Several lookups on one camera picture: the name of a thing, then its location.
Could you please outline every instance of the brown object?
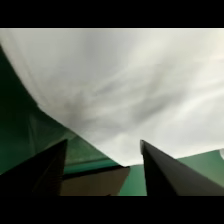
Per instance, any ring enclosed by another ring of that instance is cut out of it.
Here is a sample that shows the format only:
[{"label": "brown object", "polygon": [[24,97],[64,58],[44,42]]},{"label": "brown object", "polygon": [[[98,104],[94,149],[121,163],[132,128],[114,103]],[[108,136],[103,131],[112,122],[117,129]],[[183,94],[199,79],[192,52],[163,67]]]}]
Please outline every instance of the brown object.
[{"label": "brown object", "polygon": [[61,196],[116,196],[130,172],[121,166],[65,176]]}]

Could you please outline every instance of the white cloth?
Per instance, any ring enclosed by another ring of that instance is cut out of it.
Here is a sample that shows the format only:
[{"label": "white cloth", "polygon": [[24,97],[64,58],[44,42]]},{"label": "white cloth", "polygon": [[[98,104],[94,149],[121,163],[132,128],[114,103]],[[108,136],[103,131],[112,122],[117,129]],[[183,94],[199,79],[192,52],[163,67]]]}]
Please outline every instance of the white cloth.
[{"label": "white cloth", "polygon": [[39,107],[121,165],[140,139],[178,158],[224,148],[223,29],[0,29]]}]

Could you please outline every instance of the white sheet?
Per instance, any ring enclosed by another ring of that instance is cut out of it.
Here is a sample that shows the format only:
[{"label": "white sheet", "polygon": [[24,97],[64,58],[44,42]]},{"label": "white sheet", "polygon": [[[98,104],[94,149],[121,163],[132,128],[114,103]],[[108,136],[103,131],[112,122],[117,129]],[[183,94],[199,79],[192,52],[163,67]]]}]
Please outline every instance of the white sheet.
[{"label": "white sheet", "polygon": [[121,165],[144,139],[179,158],[224,148],[223,29],[0,29],[39,107]]}]

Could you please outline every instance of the white paper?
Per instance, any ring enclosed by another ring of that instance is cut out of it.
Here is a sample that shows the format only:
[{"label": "white paper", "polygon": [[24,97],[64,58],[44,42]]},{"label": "white paper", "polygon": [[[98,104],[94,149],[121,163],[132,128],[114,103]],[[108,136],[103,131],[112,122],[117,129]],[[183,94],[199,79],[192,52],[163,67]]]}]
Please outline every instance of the white paper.
[{"label": "white paper", "polygon": [[39,107],[121,165],[224,148],[223,29],[0,29]]}]

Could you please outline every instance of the white object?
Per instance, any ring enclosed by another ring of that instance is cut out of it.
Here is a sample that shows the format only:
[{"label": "white object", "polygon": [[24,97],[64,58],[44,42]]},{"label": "white object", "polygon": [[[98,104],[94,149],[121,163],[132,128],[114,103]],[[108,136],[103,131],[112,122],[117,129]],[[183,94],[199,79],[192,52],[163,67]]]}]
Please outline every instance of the white object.
[{"label": "white object", "polygon": [[224,147],[223,29],[0,29],[40,109],[121,165],[140,139],[179,158]]}]

